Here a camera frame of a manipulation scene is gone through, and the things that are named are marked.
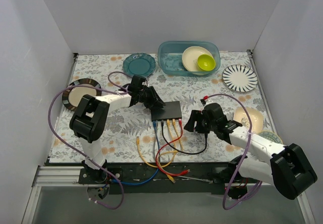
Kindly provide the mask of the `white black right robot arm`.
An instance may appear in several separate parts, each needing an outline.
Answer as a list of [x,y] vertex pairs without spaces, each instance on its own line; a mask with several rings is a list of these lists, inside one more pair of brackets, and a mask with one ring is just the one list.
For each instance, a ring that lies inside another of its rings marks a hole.
[[208,134],[214,132],[225,142],[247,150],[256,159],[238,156],[228,163],[219,177],[240,182],[251,178],[275,186],[286,198],[294,200],[317,181],[302,148],[294,143],[289,146],[269,141],[257,134],[250,134],[241,123],[229,121],[217,103],[203,110],[193,110],[184,130]]

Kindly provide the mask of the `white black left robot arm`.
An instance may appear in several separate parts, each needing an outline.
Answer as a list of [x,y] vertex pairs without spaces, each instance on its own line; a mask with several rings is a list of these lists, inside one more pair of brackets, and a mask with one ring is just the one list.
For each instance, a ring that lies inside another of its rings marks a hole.
[[116,94],[104,96],[84,95],[71,120],[70,129],[79,138],[85,156],[82,161],[86,174],[98,184],[107,177],[107,162],[101,150],[100,137],[105,130],[107,115],[121,108],[142,103],[150,110],[162,109],[166,105],[146,78],[133,76],[129,84],[121,86]]

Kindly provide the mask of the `black network switch box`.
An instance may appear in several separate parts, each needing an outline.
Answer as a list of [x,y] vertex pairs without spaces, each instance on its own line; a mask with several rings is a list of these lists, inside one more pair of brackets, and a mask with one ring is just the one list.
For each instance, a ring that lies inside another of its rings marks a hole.
[[169,101],[166,102],[164,108],[151,110],[152,121],[166,121],[181,118],[182,111],[179,101]]

